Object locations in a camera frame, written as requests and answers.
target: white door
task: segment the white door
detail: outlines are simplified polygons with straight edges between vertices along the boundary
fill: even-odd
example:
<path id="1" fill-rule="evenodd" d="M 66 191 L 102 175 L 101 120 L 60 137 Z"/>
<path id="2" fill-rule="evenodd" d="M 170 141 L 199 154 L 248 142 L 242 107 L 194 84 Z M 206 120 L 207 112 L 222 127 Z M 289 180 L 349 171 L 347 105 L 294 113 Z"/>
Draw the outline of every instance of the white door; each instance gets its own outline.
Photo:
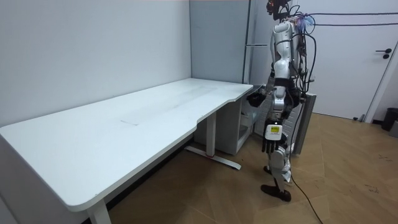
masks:
<path id="1" fill-rule="evenodd" d="M 300 11 L 398 12 L 396 0 L 299 0 Z M 367 24 L 398 22 L 398 16 L 315 16 L 317 24 Z M 352 119 L 366 114 L 386 71 L 398 41 L 398 26 L 317 26 L 315 82 L 310 92 L 317 95 L 314 112 Z M 308 59 L 313 46 L 308 40 Z M 389 58 L 377 50 L 392 49 Z"/>

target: door handle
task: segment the door handle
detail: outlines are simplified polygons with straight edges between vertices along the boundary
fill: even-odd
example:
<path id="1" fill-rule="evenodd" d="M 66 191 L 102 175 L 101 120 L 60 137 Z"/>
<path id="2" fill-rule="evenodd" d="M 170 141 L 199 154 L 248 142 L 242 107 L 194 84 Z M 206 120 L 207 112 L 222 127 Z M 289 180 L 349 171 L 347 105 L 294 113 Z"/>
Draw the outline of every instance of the door handle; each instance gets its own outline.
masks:
<path id="1" fill-rule="evenodd" d="M 389 54 L 392 52 L 392 49 L 386 49 L 386 50 L 377 50 L 376 52 L 384 52 L 386 54 Z"/>

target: wooden floor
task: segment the wooden floor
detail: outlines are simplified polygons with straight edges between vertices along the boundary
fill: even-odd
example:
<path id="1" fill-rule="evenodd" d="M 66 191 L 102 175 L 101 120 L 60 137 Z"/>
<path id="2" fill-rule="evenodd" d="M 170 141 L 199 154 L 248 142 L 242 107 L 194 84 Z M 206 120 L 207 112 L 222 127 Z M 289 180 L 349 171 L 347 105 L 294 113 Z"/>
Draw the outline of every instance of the wooden floor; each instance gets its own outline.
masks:
<path id="1" fill-rule="evenodd" d="M 222 156 L 242 169 L 181 152 L 110 211 L 112 223 L 317 223 L 294 184 L 290 203 L 260 191 L 273 183 L 260 138 Z M 292 166 L 324 223 L 398 223 L 398 139 L 380 126 L 313 114 Z"/>

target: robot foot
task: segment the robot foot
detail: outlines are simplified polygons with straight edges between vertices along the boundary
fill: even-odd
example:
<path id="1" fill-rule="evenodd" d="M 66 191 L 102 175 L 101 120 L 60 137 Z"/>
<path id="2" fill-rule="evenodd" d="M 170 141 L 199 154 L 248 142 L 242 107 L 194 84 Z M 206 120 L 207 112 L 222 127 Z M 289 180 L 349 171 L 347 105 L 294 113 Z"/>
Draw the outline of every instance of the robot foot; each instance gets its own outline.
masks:
<path id="1" fill-rule="evenodd" d="M 285 202 L 290 202 L 292 200 L 290 192 L 288 192 L 287 190 L 281 192 L 279 188 L 276 186 L 261 185 L 261 190 L 264 193 L 271 195 L 273 197 L 277 197 Z"/>
<path id="2" fill-rule="evenodd" d="M 265 171 L 267 174 L 272 175 L 271 170 L 268 168 L 268 166 L 265 166 L 265 167 L 264 167 L 264 171 Z"/>

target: yellow label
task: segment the yellow label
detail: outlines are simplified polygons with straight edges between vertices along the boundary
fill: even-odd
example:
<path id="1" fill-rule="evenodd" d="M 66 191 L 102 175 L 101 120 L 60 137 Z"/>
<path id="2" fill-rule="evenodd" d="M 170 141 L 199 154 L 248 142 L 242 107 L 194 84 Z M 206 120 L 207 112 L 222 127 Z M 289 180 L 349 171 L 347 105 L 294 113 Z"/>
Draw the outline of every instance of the yellow label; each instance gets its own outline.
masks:
<path id="1" fill-rule="evenodd" d="M 272 133 L 278 133 L 279 132 L 279 127 L 271 127 L 271 132 Z"/>

